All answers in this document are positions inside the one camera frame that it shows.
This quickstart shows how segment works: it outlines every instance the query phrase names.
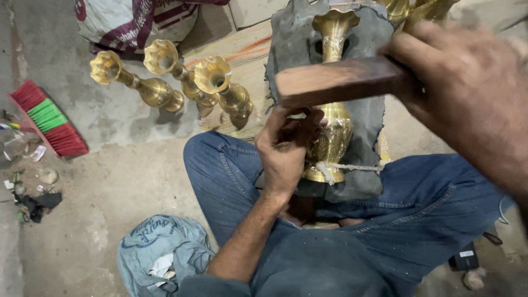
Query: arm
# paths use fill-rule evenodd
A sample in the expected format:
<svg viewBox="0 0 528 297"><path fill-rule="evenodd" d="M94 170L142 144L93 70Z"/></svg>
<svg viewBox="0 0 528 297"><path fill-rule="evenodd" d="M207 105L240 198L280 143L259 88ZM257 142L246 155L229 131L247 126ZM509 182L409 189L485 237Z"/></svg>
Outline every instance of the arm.
<svg viewBox="0 0 528 297"><path fill-rule="evenodd" d="M290 111L276 107L255 143L266 184L262 195L208 267L207 273L249 282L270 230L287 205L303 173L306 145L324 113L314 111L304 119L286 117Z"/></svg>
<svg viewBox="0 0 528 297"><path fill-rule="evenodd" d="M528 79L519 51L484 30L419 23L385 48L425 92L395 94L407 110L528 211Z"/></svg>

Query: green bristles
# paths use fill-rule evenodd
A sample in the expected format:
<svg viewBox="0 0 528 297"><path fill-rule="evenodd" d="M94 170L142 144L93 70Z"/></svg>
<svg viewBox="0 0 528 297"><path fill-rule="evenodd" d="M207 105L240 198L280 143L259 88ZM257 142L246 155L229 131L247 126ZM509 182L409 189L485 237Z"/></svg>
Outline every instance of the green bristles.
<svg viewBox="0 0 528 297"><path fill-rule="evenodd" d="M46 132L49 129L68 122L66 117L49 98L46 98L37 106L31 108L27 114L42 132Z"/></svg>

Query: brass vase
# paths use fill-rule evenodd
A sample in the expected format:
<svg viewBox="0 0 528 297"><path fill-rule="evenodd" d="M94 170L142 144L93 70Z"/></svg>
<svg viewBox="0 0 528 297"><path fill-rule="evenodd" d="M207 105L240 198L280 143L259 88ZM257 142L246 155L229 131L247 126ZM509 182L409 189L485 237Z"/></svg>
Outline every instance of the brass vase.
<svg viewBox="0 0 528 297"><path fill-rule="evenodd" d="M183 94L174 90L165 80L142 79L137 74L123 69L119 56L112 51L98 52L95 59L90 61L90 65L90 76L96 82L102 85L108 85L114 80L122 82L130 89L137 90L148 106L164 108L175 113L185 104Z"/></svg>
<svg viewBox="0 0 528 297"><path fill-rule="evenodd" d="M381 0L381 3L387 8L387 20L395 27L400 25L413 9L409 0Z"/></svg>
<svg viewBox="0 0 528 297"><path fill-rule="evenodd" d="M207 57L194 67L194 82L208 94L218 94L220 107L237 119L247 118L253 111L248 91L232 83L231 67L222 57Z"/></svg>
<svg viewBox="0 0 528 297"><path fill-rule="evenodd" d="M460 0L436 0L417 7L405 21L403 31L410 33L420 21L439 23L446 17L451 7Z"/></svg>
<svg viewBox="0 0 528 297"><path fill-rule="evenodd" d="M330 10L325 15L316 15L312 21L314 30L323 38L323 63L341 60L347 31L359 24L360 18L353 11ZM328 124L307 148L303 177L326 182L325 176L315 164L319 161L338 163L345 154L352 137L352 119L342 102L321 105ZM328 168L335 182L341 182L345 175L341 169Z"/></svg>
<svg viewBox="0 0 528 297"><path fill-rule="evenodd" d="M207 94L194 83L194 71L178 62L178 51L169 40L156 39L145 48L143 64L148 71L162 75L170 72L172 76L182 82L182 91L187 98L198 102L204 107L213 107L218 103L217 94Z"/></svg>

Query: red bristles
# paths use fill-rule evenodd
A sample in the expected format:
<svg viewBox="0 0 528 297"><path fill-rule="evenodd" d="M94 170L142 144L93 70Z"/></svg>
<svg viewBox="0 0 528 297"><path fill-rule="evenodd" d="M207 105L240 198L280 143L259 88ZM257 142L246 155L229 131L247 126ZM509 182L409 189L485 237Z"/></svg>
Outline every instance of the red bristles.
<svg viewBox="0 0 528 297"><path fill-rule="evenodd" d="M11 94L15 105L24 113L44 101L46 97L46 94L31 80L26 80L18 90ZM56 155L63 157L88 153L88 146L69 122L41 132L27 113L25 116L33 129Z"/></svg>
<svg viewBox="0 0 528 297"><path fill-rule="evenodd" d="M47 97L32 80L26 80L11 96L25 112L37 106Z"/></svg>
<svg viewBox="0 0 528 297"><path fill-rule="evenodd" d="M88 153L86 143L70 123L48 130L44 136L59 156Z"/></svg>

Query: jeans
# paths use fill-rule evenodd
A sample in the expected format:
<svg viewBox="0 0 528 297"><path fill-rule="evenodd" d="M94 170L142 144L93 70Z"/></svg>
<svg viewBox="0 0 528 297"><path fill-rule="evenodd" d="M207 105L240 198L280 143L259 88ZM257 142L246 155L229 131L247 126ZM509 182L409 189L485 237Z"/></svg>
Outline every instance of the jeans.
<svg viewBox="0 0 528 297"><path fill-rule="evenodd" d="M220 246L225 244L260 194L257 148L217 132L192 137L184 149L192 187ZM457 154L409 156L380 174L383 192L340 203L320 201L317 217L363 218L365 222L328 232L356 236L385 272L418 284L500 216L513 201ZM262 254L288 233L303 232L278 219Z"/></svg>

